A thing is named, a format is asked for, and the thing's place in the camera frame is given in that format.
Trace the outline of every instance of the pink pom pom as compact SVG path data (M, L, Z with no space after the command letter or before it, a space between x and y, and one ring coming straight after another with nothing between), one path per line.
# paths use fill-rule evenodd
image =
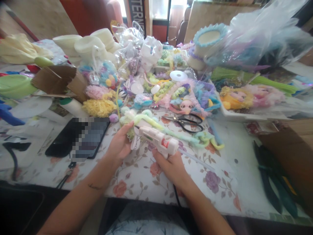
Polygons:
M105 86L87 86L86 94L94 100L102 100L104 94L108 93L109 89Z
M118 115L117 114L111 114L110 115L110 122L113 122L113 123L118 122Z

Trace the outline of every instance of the hot glue gun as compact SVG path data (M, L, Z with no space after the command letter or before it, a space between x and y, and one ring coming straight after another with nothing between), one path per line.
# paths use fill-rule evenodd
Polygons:
M154 144L157 150L167 159L170 155L174 155L178 149L178 140L171 138L169 140L165 139L165 134L161 131L152 127L139 127L135 126L139 130L139 135L145 140Z

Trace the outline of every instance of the cardboard box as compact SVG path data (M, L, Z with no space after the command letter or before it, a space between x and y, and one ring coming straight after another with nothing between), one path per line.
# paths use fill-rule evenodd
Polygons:
M288 128L259 139L280 162L313 217L313 118L284 121Z
M70 89L80 103L88 99L85 89L87 80L81 73L69 66L47 66L42 68L31 81L32 85L46 92L49 96L65 95Z

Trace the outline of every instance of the black scissors handle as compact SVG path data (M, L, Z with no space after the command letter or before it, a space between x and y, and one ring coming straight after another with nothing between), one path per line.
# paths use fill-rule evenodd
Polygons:
M185 116L187 116L187 115L195 117L198 121L193 121L193 120L190 120L190 119L185 118ZM202 123L202 118L199 117L198 115L195 115L195 114L186 114L186 115L182 115L182 116L178 117L178 119L179 119L179 120L183 120L183 121L187 121L187 122L196 123L196 124Z
M201 132L203 131L203 127L201 125L199 125L197 122L195 121L191 121L189 119L178 119L176 122L183 128L183 130L189 132L189 133L197 133L197 132ZM185 128L185 125L190 125L190 126L197 126L199 127L201 130L199 131L191 131Z

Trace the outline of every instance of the scissors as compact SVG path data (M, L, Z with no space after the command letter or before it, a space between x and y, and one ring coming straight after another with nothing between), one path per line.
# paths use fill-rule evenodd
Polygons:
M183 128L183 130L185 130L189 133L197 133L197 132L203 131L203 127L201 125L199 125L200 123L202 123L202 118L195 115L195 114L189 114L189 115L195 117L198 121L193 121L193 120L187 119L187 118L185 118L185 115L182 115L180 117L169 117L169 116L162 116L162 117L166 118L168 120L177 122ZM191 130L186 129L185 125L197 126L200 128L200 130L199 131L191 131Z

